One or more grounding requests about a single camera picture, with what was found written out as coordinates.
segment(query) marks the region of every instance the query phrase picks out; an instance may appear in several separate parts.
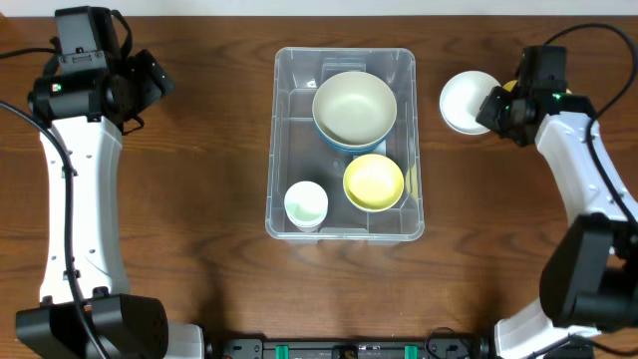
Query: white cup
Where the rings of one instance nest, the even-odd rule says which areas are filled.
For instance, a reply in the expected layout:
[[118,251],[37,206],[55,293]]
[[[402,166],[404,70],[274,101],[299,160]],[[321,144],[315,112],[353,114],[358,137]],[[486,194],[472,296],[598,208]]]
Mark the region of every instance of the white cup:
[[319,229],[328,214],[328,194],[321,185],[309,180],[291,186],[283,204],[288,219],[304,232]]
[[500,83],[481,71],[465,71],[452,77],[441,91],[439,109],[446,123],[466,135],[481,135],[488,128],[477,123],[480,105]]

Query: plastic tray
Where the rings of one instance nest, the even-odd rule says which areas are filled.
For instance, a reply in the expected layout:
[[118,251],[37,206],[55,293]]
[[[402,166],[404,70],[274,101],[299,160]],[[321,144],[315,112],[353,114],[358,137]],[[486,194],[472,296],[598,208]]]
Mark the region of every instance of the plastic tray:
[[[377,76],[397,98],[397,121],[375,153],[399,165],[406,188],[397,204],[383,212],[364,212],[348,200],[343,191],[343,173],[353,156],[326,144],[312,119],[317,89],[331,76],[345,71]],[[315,181],[328,193],[328,216],[317,232],[301,232],[286,216],[286,191],[301,180]],[[414,55],[406,49],[281,49],[275,57],[266,200],[268,233],[301,242],[367,239],[395,243],[415,240],[424,229]]]

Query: yellow object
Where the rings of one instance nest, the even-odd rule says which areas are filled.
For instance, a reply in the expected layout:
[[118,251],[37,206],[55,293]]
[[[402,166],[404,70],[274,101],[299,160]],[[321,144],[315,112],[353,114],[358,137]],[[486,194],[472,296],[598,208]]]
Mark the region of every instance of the yellow object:
[[506,83],[502,87],[508,90],[509,92],[511,92],[511,90],[513,90],[514,85],[516,85],[517,82],[518,82],[517,80],[511,80],[510,82]]
[[346,197],[368,212],[386,210],[403,193],[401,169],[385,156],[364,155],[352,161],[343,175]]

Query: brown wooden surface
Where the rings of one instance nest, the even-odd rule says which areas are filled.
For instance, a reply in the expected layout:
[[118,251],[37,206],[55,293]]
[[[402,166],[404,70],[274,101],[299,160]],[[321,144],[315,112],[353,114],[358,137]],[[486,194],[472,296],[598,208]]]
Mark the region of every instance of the brown wooden surface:
[[[270,338],[423,337],[475,330],[537,295],[566,229],[541,155],[496,136],[468,137],[439,115],[458,72],[512,78],[521,50],[592,18],[130,18],[177,90],[125,138],[119,172],[122,252],[134,294],[173,320]],[[636,18],[599,19],[638,39]],[[6,19],[0,52],[47,46],[53,19]],[[628,55],[613,35],[568,44],[569,87],[600,107],[622,87]],[[405,47],[417,58],[426,232],[415,242],[292,246],[264,229],[273,59],[285,46]],[[26,109],[47,55],[0,63],[0,99]],[[638,86],[602,120],[605,145],[638,191]],[[0,357],[31,358],[14,315],[38,304],[48,188],[38,135],[0,112]],[[603,338],[630,347],[636,331]]]

